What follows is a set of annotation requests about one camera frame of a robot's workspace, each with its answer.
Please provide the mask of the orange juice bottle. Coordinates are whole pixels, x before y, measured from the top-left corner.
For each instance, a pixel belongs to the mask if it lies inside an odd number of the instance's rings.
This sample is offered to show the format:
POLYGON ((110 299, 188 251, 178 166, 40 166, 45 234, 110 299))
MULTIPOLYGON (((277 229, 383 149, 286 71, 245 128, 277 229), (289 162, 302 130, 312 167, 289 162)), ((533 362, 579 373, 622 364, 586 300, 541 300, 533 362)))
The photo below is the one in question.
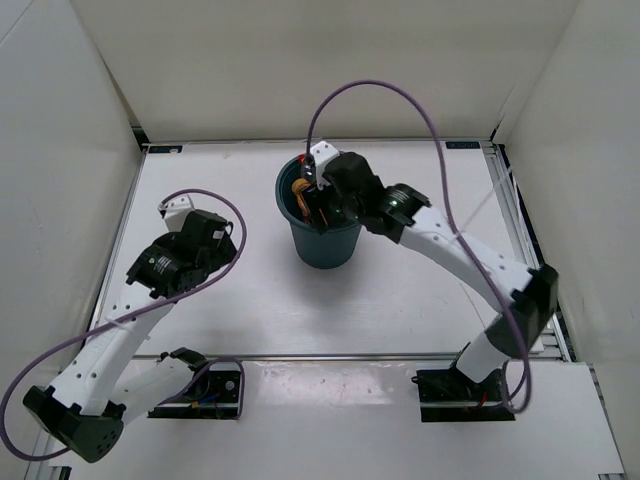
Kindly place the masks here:
POLYGON ((311 183, 304 178, 296 179, 291 185, 291 191, 295 195, 297 205, 302 213, 303 221, 307 224, 310 223, 310 213, 303 197, 303 193, 310 187, 311 183))

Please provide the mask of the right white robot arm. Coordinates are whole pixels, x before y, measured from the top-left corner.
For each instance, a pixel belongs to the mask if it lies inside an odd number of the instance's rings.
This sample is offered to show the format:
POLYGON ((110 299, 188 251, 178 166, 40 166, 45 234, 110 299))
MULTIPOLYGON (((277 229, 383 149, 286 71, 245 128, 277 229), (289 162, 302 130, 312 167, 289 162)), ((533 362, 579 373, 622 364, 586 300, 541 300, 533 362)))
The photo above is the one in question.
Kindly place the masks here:
POLYGON ((312 218, 324 230, 339 219, 413 250, 475 290, 496 318, 458 356, 449 387, 460 399, 480 393, 504 362, 528 353, 553 316, 558 273, 537 269, 492 250, 470 235, 458 236, 445 216, 412 187, 385 186, 364 157, 320 142, 311 148, 318 202, 312 218))

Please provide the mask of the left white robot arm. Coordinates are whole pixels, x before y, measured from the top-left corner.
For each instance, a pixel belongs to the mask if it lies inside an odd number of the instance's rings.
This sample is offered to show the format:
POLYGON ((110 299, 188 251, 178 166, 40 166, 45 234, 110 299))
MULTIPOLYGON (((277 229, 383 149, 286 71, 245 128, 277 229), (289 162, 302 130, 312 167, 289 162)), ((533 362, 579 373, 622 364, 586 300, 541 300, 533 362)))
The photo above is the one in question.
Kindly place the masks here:
POLYGON ((126 273, 118 301, 71 364, 23 404, 41 427, 88 463, 104 458, 125 426, 167 399, 198 400, 210 386, 207 359, 186 347, 122 379, 141 344, 175 304, 196 292, 237 255, 232 222, 190 208, 173 230, 146 247, 126 273))

